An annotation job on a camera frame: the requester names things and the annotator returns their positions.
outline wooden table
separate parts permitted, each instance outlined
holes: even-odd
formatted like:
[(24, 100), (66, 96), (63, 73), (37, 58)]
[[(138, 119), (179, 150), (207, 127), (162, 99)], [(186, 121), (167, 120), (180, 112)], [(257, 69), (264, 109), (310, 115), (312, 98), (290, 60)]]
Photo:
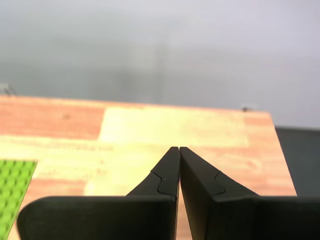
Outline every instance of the wooden table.
[[(266, 112), (0, 97), (0, 158), (38, 161), (21, 207), (52, 195), (126, 195), (171, 146), (260, 195), (296, 194)], [(9, 239), (19, 239), (16, 226)], [(176, 239), (191, 239), (181, 193)]]

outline white wall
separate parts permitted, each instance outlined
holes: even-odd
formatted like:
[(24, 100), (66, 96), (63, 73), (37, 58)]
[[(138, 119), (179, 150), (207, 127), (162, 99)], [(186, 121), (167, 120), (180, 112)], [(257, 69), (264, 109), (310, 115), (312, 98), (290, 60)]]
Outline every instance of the white wall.
[(239, 109), (320, 127), (317, 0), (0, 0), (21, 95)]

